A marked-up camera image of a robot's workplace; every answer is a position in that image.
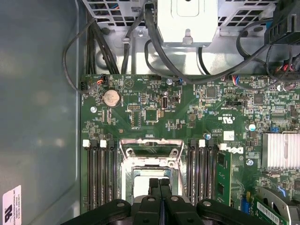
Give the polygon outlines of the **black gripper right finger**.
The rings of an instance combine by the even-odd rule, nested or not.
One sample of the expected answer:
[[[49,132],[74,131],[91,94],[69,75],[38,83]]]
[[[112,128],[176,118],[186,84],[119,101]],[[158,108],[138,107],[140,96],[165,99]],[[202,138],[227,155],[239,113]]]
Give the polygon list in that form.
[[[168,179],[160,180],[169,225],[266,225],[267,222],[212,199],[195,206],[182,196],[173,195]]]

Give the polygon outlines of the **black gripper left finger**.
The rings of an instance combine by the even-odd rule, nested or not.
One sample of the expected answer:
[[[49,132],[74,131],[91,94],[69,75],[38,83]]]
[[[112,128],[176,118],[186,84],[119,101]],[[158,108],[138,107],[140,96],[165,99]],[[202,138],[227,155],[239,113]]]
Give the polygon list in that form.
[[[116,199],[81,214],[65,225],[158,225],[160,223],[161,195],[159,180],[151,178],[147,195],[140,201]]]

